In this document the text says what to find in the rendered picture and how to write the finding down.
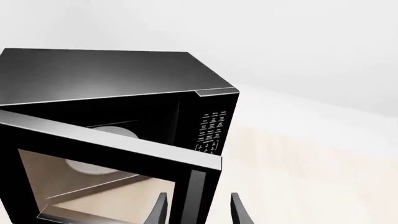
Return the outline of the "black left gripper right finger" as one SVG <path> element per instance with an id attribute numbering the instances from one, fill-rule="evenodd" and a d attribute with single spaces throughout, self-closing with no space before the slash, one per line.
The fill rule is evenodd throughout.
<path id="1" fill-rule="evenodd" d="M 253 220 L 247 213 L 239 194 L 231 194 L 230 209 L 233 224 L 254 224 Z"/>

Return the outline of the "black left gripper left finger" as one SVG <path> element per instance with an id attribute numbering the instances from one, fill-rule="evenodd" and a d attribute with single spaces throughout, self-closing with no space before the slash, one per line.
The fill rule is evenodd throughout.
<path id="1" fill-rule="evenodd" d="M 165 224 L 167 218 L 167 209 L 167 194 L 162 192 L 159 194 L 155 205 L 147 217 L 147 224 Z"/>

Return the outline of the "black microwave door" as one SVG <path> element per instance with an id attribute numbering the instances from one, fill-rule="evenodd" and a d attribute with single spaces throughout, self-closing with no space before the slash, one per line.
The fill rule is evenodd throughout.
<path id="1" fill-rule="evenodd" d="M 21 151 L 167 180 L 169 224 L 205 224 L 222 158 L 81 126 L 0 110 L 0 199 L 12 224 L 130 224 L 59 208 L 35 195 Z"/>

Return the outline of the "black microwave oven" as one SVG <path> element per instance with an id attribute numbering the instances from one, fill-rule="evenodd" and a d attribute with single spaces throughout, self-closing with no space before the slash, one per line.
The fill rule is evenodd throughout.
<path id="1" fill-rule="evenodd" d="M 6 48 L 0 110 L 220 155 L 239 91 L 188 52 Z"/>

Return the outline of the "white round turntable plate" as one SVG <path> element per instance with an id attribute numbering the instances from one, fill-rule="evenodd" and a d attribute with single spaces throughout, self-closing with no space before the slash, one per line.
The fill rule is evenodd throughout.
<path id="1" fill-rule="evenodd" d="M 121 136 L 127 136 L 130 138 L 138 139 L 138 136 L 136 134 L 134 134 L 130 130 L 127 130 L 126 128 L 120 128 L 117 126 L 98 126 L 98 127 L 94 127 L 93 129 L 102 131 L 102 132 L 118 134 Z M 86 164 L 84 162 L 77 162 L 77 161 L 73 161 L 73 160 L 65 160 L 65 161 L 68 164 L 68 166 L 71 167 L 73 170 L 75 170 L 79 173 L 82 173 L 82 174 L 86 174 L 86 175 L 108 175 L 108 174 L 113 174 L 113 173 L 119 172 L 116 169 L 95 166 L 93 164 Z"/>

